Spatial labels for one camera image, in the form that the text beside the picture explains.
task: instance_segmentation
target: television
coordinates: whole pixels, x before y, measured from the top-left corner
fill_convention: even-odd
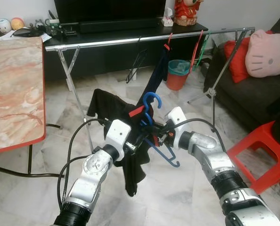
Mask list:
[[[156,19],[166,0],[54,0],[62,25],[81,22]]]

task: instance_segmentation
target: blue hanger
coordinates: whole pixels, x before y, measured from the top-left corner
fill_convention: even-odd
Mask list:
[[[146,141],[146,143],[148,143],[151,147],[153,147],[166,161],[168,161],[169,164],[171,164],[173,167],[179,167],[180,163],[179,161],[177,161],[177,163],[173,163],[173,160],[176,158],[176,155],[174,154],[173,150],[171,149],[170,146],[168,146],[167,144],[165,144],[165,146],[167,147],[167,149],[169,150],[169,152],[172,154],[172,157],[169,159],[165,156],[165,154],[163,154],[153,143],[151,143],[147,138],[144,139]]]
[[[153,97],[155,97],[155,98],[158,100],[158,108],[161,108],[161,106],[162,106],[162,101],[161,101],[161,98],[160,98],[156,93],[153,93],[153,92],[147,92],[147,93],[144,95],[144,97],[143,97],[144,115],[145,115],[145,117],[148,119],[149,125],[151,126],[151,125],[153,124],[153,120],[151,119],[151,117],[150,117],[150,115],[149,115],[149,113],[148,113],[148,111],[149,111],[149,105],[148,105],[148,103],[147,103],[147,98],[148,98],[149,96],[153,96]]]

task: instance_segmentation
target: trash bin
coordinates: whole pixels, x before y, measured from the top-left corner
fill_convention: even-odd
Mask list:
[[[189,74],[190,62],[185,60],[171,60],[168,63],[167,87],[180,90]]]

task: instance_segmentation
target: soundbar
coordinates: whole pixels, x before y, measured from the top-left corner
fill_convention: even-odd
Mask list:
[[[80,33],[98,33],[98,32],[157,27],[159,23],[160,23],[159,18],[152,18],[152,19],[137,19],[137,20],[80,22],[79,26],[80,26]]]

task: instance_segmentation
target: red table edge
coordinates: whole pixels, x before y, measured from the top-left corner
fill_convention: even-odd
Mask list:
[[[46,138],[45,71],[44,71],[44,54],[43,54],[43,43],[42,43],[42,41],[41,41],[41,55],[42,55],[42,94],[43,94],[43,106],[44,106],[44,108],[43,108],[44,109],[44,123],[43,123],[44,133],[41,137],[39,137],[37,139],[30,140],[30,141],[27,141],[27,142],[24,142],[24,143],[21,143],[21,144],[18,144],[18,145],[12,145],[12,146],[9,146],[9,147],[0,148],[0,153],[1,152],[6,152],[6,151],[11,151],[13,149],[20,148],[20,147],[33,145],[33,144],[36,144],[38,142],[43,141]]]

